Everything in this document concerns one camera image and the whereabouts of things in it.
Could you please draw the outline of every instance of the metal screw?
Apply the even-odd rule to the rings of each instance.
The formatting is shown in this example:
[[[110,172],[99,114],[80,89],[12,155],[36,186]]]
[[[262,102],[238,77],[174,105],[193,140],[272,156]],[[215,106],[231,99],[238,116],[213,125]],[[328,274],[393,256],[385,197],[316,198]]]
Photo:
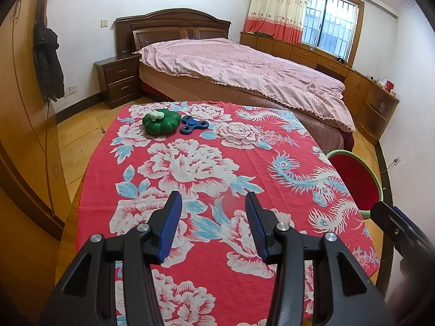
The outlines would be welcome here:
[[[103,239],[103,236],[101,234],[94,234],[91,236],[91,241],[93,243],[99,243],[101,241],[101,239]]]
[[[149,228],[150,225],[148,223],[141,223],[136,227],[139,232],[146,232],[147,230],[149,230]]]
[[[325,238],[327,241],[336,241],[337,240],[337,236],[334,233],[326,233],[325,234]]]
[[[276,225],[276,228],[277,228],[279,231],[281,231],[281,232],[286,232],[286,231],[288,231],[288,230],[290,229],[290,226],[289,226],[287,223],[281,223],[281,222],[279,222],[279,223]]]

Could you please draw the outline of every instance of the green pumpkin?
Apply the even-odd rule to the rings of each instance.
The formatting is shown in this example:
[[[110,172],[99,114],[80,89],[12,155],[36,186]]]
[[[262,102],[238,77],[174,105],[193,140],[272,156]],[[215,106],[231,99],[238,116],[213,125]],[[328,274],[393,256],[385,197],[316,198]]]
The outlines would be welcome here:
[[[169,135],[175,132],[181,122],[181,116],[177,112],[170,112],[167,109],[158,109],[158,112],[164,113],[164,118],[161,120],[152,121],[149,114],[146,114],[142,120],[147,134],[157,136],[160,134]]]

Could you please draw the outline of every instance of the curtain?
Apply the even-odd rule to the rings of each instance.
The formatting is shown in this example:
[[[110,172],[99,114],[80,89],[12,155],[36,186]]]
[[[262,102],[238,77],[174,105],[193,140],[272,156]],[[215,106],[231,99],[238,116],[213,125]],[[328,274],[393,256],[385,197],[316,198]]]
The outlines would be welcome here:
[[[262,32],[300,45],[307,0],[252,0],[245,32]]]

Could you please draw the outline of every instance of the hanging jacket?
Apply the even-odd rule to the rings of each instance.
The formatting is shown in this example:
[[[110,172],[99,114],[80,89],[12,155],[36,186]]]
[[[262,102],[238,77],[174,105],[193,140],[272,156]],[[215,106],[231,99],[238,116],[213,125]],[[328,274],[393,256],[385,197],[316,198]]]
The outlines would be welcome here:
[[[57,57],[57,49],[57,34],[43,23],[37,23],[34,30],[33,59],[45,102],[49,99],[57,102],[65,96],[64,73]]]

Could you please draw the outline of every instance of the black baseboard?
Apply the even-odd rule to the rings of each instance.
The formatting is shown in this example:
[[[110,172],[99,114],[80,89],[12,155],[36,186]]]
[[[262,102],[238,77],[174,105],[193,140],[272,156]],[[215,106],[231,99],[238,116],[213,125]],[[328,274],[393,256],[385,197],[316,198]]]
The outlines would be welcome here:
[[[76,115],[79,112],[82,112],[83,110],[90,108],[91,106],[94,106],[95,104],[98,104],[102,101],[103,95],[101,93],[91,95],[90,97],[87,97],[86,99],[83,99],[78,103],[72,104],[68,108],[65,108],[64,110],[58,112],[56,114],[56,122],[60,124],[62,121],[70,118],[71,116]]]
[[[384,193],[384,202],[392,207],[393,206],[393,194],[391,192],[390,177],[388,175],[387,165],[385,163],[384,153],[382,152],[379,142],[375,144],[376,157],[378,158],[379,171],[385,172],[381,174],[381,185]],[[381,266],[379,267],[378,279],[376,281],[376,288],[385,297],[387,293],[388,284],[390,283],[391,267],[393,263],[394,244],[393,241],[384,234],[382,241],[382,255]]]

